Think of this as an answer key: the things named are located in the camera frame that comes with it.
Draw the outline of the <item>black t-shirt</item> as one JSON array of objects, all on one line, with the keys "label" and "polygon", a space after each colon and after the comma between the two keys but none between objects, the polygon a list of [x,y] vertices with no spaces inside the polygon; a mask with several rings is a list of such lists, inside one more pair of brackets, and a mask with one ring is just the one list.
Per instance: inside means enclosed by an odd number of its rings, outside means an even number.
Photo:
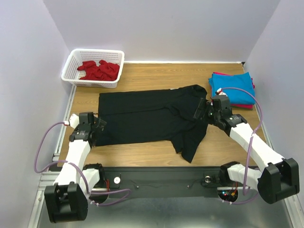
[{"label": "black t-shirt", "polygon": [[207,133],[205,119],[194,119],[200,85],[176,89],[101,93],[98,116],[107,122],[96,134],[96,145],[171,141],[175,151],[191,163]]}]

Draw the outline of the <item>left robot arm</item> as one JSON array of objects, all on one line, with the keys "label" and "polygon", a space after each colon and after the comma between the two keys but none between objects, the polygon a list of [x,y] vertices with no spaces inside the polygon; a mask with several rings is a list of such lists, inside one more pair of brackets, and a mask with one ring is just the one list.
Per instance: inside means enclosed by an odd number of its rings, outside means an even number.
[{"label": "left robot arm", "polygon": [[96,144],[96,130],[106,122],[92,112],[73,114],[69,119],[73,132],[62,169],[51,186],[46,186],[44,197],[52,223],[83,221],[88,214],[88,200],[93,187],[105,184],[101,164],[85,165],[86,158]]}]

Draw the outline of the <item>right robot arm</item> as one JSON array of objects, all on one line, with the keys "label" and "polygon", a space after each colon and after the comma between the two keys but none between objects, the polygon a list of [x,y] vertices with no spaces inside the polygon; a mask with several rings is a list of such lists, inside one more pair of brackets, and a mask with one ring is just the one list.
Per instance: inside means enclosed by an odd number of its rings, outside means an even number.
[{"label": "right robot arm", "polygon": [[203,118],[218,127],[255,161],[258,169],[251,169],[232,161],[220,167],[222,185],[233,182],[256,190],[268,204],[296,195],[300,191],[299,165],[295,159],[286,159],[269,147],[240,114],[234,114],[226,95],[216,95],[211,100],[200,99],[194,118]]}]

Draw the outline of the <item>white plastic laundry basket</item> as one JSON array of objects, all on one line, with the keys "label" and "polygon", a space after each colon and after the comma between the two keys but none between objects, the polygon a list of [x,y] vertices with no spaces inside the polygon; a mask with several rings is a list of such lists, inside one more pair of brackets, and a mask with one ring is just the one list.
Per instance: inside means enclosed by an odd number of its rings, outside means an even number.
[{"label": "white plastic laundry basket", "polygon": [[74,86],[116,88],[124,57],[120,50],[74,49],[67,58],[61,79]]}]

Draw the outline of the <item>red t-shirt in basket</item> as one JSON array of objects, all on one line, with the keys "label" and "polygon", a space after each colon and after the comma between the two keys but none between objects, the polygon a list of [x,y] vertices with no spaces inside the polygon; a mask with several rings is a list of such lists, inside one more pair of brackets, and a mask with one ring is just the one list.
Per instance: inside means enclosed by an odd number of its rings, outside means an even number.
[{"label": "red t-shirt in basket", "polygon": [[118,77],[120,66],[100,60],[99,65],[94,61],[83,61],[82,65],[77,68],[78,71],[85,71],[85,76],[80,80],[92,81],[115,81]]}]

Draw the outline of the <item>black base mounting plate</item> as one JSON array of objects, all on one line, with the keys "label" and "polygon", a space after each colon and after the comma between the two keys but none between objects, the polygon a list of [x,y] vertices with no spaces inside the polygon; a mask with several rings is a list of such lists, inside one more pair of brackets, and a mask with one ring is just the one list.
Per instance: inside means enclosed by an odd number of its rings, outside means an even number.
[{"label": "black base mounting plate", "polygon": [[218,167],[103,167],[89,164],[79,180],[71,174],[65,183],[55,181],[45,189],[45,198],[55,202],[68,200],[136,198],[217,198],[218,190],[233,192],[232,183],[221,183]]}]

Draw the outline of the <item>aluminium extrusion rail frame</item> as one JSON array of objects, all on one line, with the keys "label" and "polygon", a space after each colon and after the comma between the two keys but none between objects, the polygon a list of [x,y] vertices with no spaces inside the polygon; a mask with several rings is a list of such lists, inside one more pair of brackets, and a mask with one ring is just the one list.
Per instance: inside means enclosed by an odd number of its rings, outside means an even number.
[{"label": "aluminium extrusion rail frame", "polygon": [[34,206],[31,212],[31,216],[28,223],[28,228],[39,228],[41,223],[41,214],[43,214],[43,206],[45,202],[44,191],[47,185],[53,183],[57,176],[57,168],[54,166],[54,162],[59,161],[61,154],[64,136],[66,133],[66,127],[61,126],[56,140],[55,148],[51,157],[52,166],[49,166],[44,172],[40,173],[38,190],[36,193]]}]

